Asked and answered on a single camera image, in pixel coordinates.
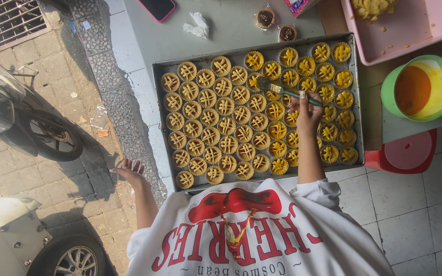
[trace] green bowl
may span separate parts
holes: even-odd
[[[434,70],[433,74],[428,74],[431,80],[431,87],[434,87],[435,83],[442,83],[442,57],[431,54],[418,56],[407,64],[399,66],[393,70],[384,79],[383,85],[381,86],[381,101],[384,107],[395,116],[407,118],[416,122],[428,122],[441,117],[442,89],[432,89],[429,102],[433,101],[434,104],[428,102],[421,111],[412,116],[406,115],[398,108],[395,100],[395,84],[398,76],[402,73],[405,67],[409,65],[418,66],[421,69],[428,68],[428,70]]]

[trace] baking tray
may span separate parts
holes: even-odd
[[[264,56],[265,61],[275,60],[277,62],[279,62],[280,51],[282,49],[284,49],[285,47],[295,48],[298,51],[300,58],[303,56],[311,56],[311,48],[318,42],[326,42],[330,46],[330,48],[333,48],[333,46],[337,42],[346,42],[351,47],[352,55],[351,55],[350,59],[347,60],[346,62],[342,62],[339,65],[337,65],[335,60],[332,59],[332,57],[330,57],[327,62],[331,63],[335,67],[335,72],[337,72],[339,70],[343,70],[343,69],[348,69],[349,71],[351,71],[351,73],[353,74],[353,77],[354,77],[353,84],[346,89],[340,89],[340,88],[337,88],[334,86],[332,80],[330,80],[329,82],[326,82],[326,83],[329,83],[335,87],[335,95],[337,95],[340,91],[348,90],[348,91],[351,91],[354,96],[355,103],[350,108],[350,110],[353,111],[355,118],[356,118],[355,123],[353,124],[352,128],[356,132],[356,135],[357,135],[357,141],[356,141],[354,147],[357,149],[358,154],[359,154],[359,158],[356,161],[356,163],[354,163],[354,165],[346,166],[346,165],[341,164],[340,160],[337,160],[333,164],[323,163],[324,169],[326,172],[329,172],[329,171],[349,169],[349,168],[363,166],[364,165],[364,146],[363,146],[363,140],[362,140],[362,124],[361,124],[361,110],[360,110],[361,100],[360,100],[360,95],[359,95],[358,72],[357,72],[357,66],[356,66],[357,65],[356,41],[355,41],[354,35],[350,32],[347,32],[347,33],[341,33],[341,34],[335,34],[335,35],[303,38],[303,39],[298,39],[298,40],[294,40],[294,41],[279,42],[279,43],[273,43],[273,44],[262,45],[262,46],[257,46],[257,47],[236,49],[236,50],[230,50],[230,51],[224,51],[224,52],[218,52],[218,53],[203,54],[203,55],[192,56],[192,57],[187,57],[187,58],[185,57],[182,59],[158,61],[158,62],[153,63],[153,66],[152,66],[153,79],[154,79],[154,87],[156,89],[156,96],[157,96],[158,104],[160,107],[161,130],[163,133],[163,141],[164,141],[165,147],[167,148],[167,153],[169,155],[168,160],[169,160],[169,165],[170,165],[170,169],[171,169],[171,177],[173,178],[173,182],[175,183],[175,176],[179,172],[181,172],[183,170],[188,170],[188,168],[187,167],[179,168],[179,167],[175,166],[172,162],[172,159],[171,159],[171,155],[173,154],[173,152],[175,150],[172,149],[168,145],[168,135],[172,131],[168,129],[167,124],[165,122],[165,118],[170,112],[163,105],[163,98],[166,96],[167,92],[162,89],[161,83],[160,83],[160,79],[165,73],[171,72],[171,73],[177,74],[178,66],[184,61],[193,62],[195,64],[195,66],[197,67],[197,71],[199,71],[200,69],[204,69],[204,68],[211,69],[212,59],[214,59],[215,57],[217,57],[219,55],[223,55],[223,56],[227,57],[228,59],[230,59],[232,67],[233,66],[243,66],[244,67],[245,66],[245,63],[244,63],[245,56],[250,51],[261,52]],[[294,129],[296,129],[296,128],[287,127],[288,132],[291,130],[294,130]],[[332,141],[330,143],[324,142],[324,145],[325,144],[333,144],[339,149],[339,151],[343,148],[342,146],[340,146],[337,143],[337,141]],[[271,158],[267,149],[266,150],[257,150],[257,153],[266,154],[267,156],[269,156],[269,158]],[[240,162],[240,159],[238,158],[237,155],[233,154],[233,156],[238,160],[238,162]],[[263,181],[267,178],[279,179],[279,178],[293,177],[293,176],[297,176],[297,175],[298,175],[298,167],[289,167],[288,171],[283,175],[274,175],[268,169],[267,171],[265,171],[263,173],[262,172],[259,172],[259,173],[255,172],[253,177],[251,179],[249,179],[248,181]],[[238,181],[241,181],[241,180],[238,179],[234,173],[225,173],[222,183],[238,182]],[[175,183],[175,191],[176,192],[200,191],[200,190],[205,190],[211,186],[212,186],[211,184],[207,183],[207,180],[203,174],[201,176],[194,176],[194,185],[188,189],[183,190],[180,187],[178,187]]]
[[[341,3],[347,27],[356,35],[359,57],[365,66],[442,41],[442,0],[400,0],[393,13],[380,15],[372,24],[354,15],[351,0]]]

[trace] pink smartphone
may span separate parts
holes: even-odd
[[[138,0],[156,21],[163,22],[175,10],[172,0]]]

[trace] pink tray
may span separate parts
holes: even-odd
[[[366,66],[442,41],[442,0],[399,0],[394,13],[381,15],[371,25],[354,15],[350,0],[341,2],[347,27],[356,37],[359,57]]]

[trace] tart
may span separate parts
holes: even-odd
[[[276,80],[281,75],[281,65],[273,60],[267,61],[262,67],[262,73],[264,77],[270,81]]]
[[[339,132],[337,141],[344,147],[350,147],[356,142],[357,138],[356,133],[352,129],[344,129]]]
[[[180,97],[186,101],[191,101],[199,95],[199,86],[194,82],[184,82],[180,85]]]
[[[256,149],[266,149],[271,144],[271,138],[265,132],[257,132],[252,138],[252,143]]]
[[[187,137],[180,131],[174,131],[168,136],[168,145],[174,149],[181,149],[185,147],[186,143]]]
[[[218,130],[223,135],[230,135],[235,132],[236,124],[235,121],[230,117],[224,117],[218,123]]]
[[[296,130],[291,130],[286,135],[286,144],[291,148],[298,148],[300,140]]]
[[[300,90],[303,90],[305,92],[315,92],[316,81],[314,78],[311,77],[302,77],[298,87]]]
[[[291,47],[284,48],[279,54],[279,61],[284,67],[293,67],[298,62],[298,52]]]
[[[184,125],[184,133],[187,137],[196,138],[202,132],[202,125],[197,120],[189,120]]]
[[[200,116],[202,107],[198,102],[190,101],[184,104],[183,112],[184,116],[188,119],[196,119]]]
[[[322,97],[324,104],[331,102],[335,98],[335,88],[332,85],[322,84],[316,91],[320,94],[320,97]]]
[[[267,98],[267,100],[272,102],[277,101],[282,95],[277,92],[267,90],[264,92],[264,96]]]
[[[262,112],[267,105],[267,100],[260,94],[255,94],[249,99],[249,109],[253,112]]]
[[[202,69],[197,73],[197,84],[202,88],[210,88],[215,81],[214,73],[209,69]]]
[[[298,116],[300,115],[300,112],[298,110],[294,110],[291,113],[286,113],[284,116],[284,123],[288,125],[289,127],[296,127],[296,120],[298,119]]]
[[[236,159],[231,155],[225,155],[219,160],[219,167],[224,173],[232,173],[236,169]]]
[[[247,81],[247,86],[249,87],[250,90],[254,91],[254,92],[259,92],[260,88],[257,87],[257,78],[260,77],[261,74],[254,72],[251,73],[248,81]]]
[[[235,130],[235,138],[241,143],[246,143],[251,140],[253,130],[248,125],[241,125]]]
[[[175,177],[175,184],[181,189],[188,189],[193,185],[193,175],[188,171],[181,171]]]
[[[206,171],[206,180],[212,185],[218,185],[223,181],[224,173],[218,166],[210,166]]]
[[[322,161],[332,164],[339,159],[339,150],[334,145],[326,145],[320,151]]]
[[[335,68],[328,62],[321,63],[316,67],[316,79],[321,82],[328,82],[335,75]]]
[[[281,74],[281,84],[285,88],[293,88],[300,81],[300,75],[294,69],[286,69]]]
[[[220,138],[221,134],[219,134],[219,131],[213,127],[204,129],[202,131],[202,135],[200,136],[202,142],[204,142],[208,146],[214,146],[219,142]]]
[[[293,92],[295,92],[296,94],[299,94],[298,90],[296,89],[291,89],[291,90],[293,90]],[[283,105],[288,106],[293,102],[293,100],[291,99],[291,96],[289,96],[288,94],[284,94],[282,96],[281,102]]]
[[[351,86],[353,81],[352,73],[349,72],[349,70],[341,70],[335,74],[334,77],[334,84],[335,86],[345,89],[349,86]]]
[[[185,124],[184,116],[178,112],[172,112],[167,115],[167,127],[171,130],[180,130]]]
[[[298,166],[298,149],[293,148],[290,149],[286,153],[286,161],[291,167],[297,167]]]
[[[209,164],[216,164],[221,160],[221,150],[218,147],[209,147],[204,150],[204,159]]]
[[[199,103],[204,108],[211,108],[216,104],[216,94],[210,89],[200,91]]]
[[[318,144],[318,149],[321,149],[323,146],[322,138],[320,136],[316,135],[316,142]]]
[[[297,65],[296,70],[298,70],[298,73],[303,77],[311,76],[311,74],[315,72],[315,60],[309,56],[304,56],[299,59]]]
[[[269,127],[267,128],[267,133],[273,139],[281,140],[282,138],[284,138],[284,136],[286,136],[287,127],[284,123],[280,121],[274,121],[269,124]]]
[[[219,148],[226,154],[233,154],[238,148],[238,142],[233,136],[225,136],[219,141]]]
[[[275,22],[275,14],[269,8],[263,8],[257,12],[257,25],[262,29],[271,27]]]
[[[161,77],[161,87],[167,92],[173,92],[180,86],[180,80],[174,73],[166,73]]]
[[[351,57],[351,47],[344,42],[335,44],[334,49],[332,50],[332,57],[337,62],[347,61]]]
[[[344,165],[352,165],[358,160],[358,151],[355,148],[344,148],[340,152],[340,161]]]
[[[224,77],[231,70],[231,62],[225,56],[217,56],[211,63],[211,69],[216,76]]]
[[[197,67],[190,61],[184,61],[178,66],[178,75],[186,82],[191,81],[197,75]]]
[[[187,142],[187,152],[192,156],[199,156],[204,152],[205,145],[200,139],[192,139]]]
[[[287,172],[289,164],[284,158],[274,159],[271,162],[271,172],[275,175],[281,175]]]
[[[251,51],[245,57],[245,66],[252,71],[258,71],[264,65],[264,56],[257,51]]]
[[[326,123],[320,128],[319,134],[323,141],[330,142],[337,138],[339,129],[333,123]]]
[[[189,171],[193,174],[193,175],[202,175],[203,173],[206,172],[207,169],[207,163],[204,159],[200,158],[200,157],[194,157],[190,162],[189,162]]]
[[[281,140],[272,141],[269,145],[269,154],[274,158],[283,157],[286,154],[287,146]]]
[[[175,166],[184,167],[187,166],[187,164],[189,163],[190,155],[186,150],[179,149],[173,153],[171,159],[173,160]]]
[[[285,25],[279,30],[279,42],[292,41],[296,39],[298,32],[293,25]]]
[[[237,124],[246,124],[250,120],[251,112],[248,107],[239,106],[233,110],[233,119]]]
[[[268,123],[269,119],[267,119],[267,116],[263,115],[262,113],[254,114],[250,118],[250,126],[256,131],[265,129]]]
[[[233,85],[228,78],[218,78],[214,81],[214,92],[221,97],[228,96],[233,89]]]
[[[342,128],[348,128],[352,126],[352,124],[354,123],[354,119],[354,113],[349,110],[345,110],[339,113],[336,121],[337,124]]]
[[[330,103],[324,103],[323,108],[325,111],[322,116],[322,122],[332,122],[335,116],[337,116],[337,108]]]
[[[237,86],[231,91],[231,98],[238,105],[245,104],[249,101],[250,91],[245,86]]]
[[[253,176],[253,167],[248,162],[240,162],[236,165],[235,175],[241,180],[249,180]]]
[[[247,81],[247,78],[248,78],[247,70],[242,66],[235,66],[231,68],[231,71],[229,72],[229,79],[235,85],[244,84]]]
[[[228,116],[233,113],[235,103],[228,97],[222,97],[216,102],[216,110],[223,116]]]
[[[335,105],[340,109],[348,109],[354,103],[354,96],[350,91],[342,91],[335,97]]]
[[[241,160],[249,161],[255,157],[255,147],[252,144],[244,143],[238,147],[236,153]]]
[[[178,111],[182,108],[182,98],[177,93],[168,93],[163,99],[163,104],[169,111]]]
[[[270,165],[269,158],[265,154],[257,154],[252,160],[253,169],[259,173],[267,171],[269,165]]]
[[[267,113],[267,117],[273,121],[280,120],[284,117],[284,105],[279,102],[272,102],[267,105],[267,108],[265,109],[265,112]]]
[[[214,109],[205,109],[200,115],[200,121],[206,127],[215,126],[219,121],[219,114]]]
[[[327,45],[327,43],[320,42],[317,43],[312,49],[311,49],[311,56],[316,62],[325,62],[330,57],[330,47]]]

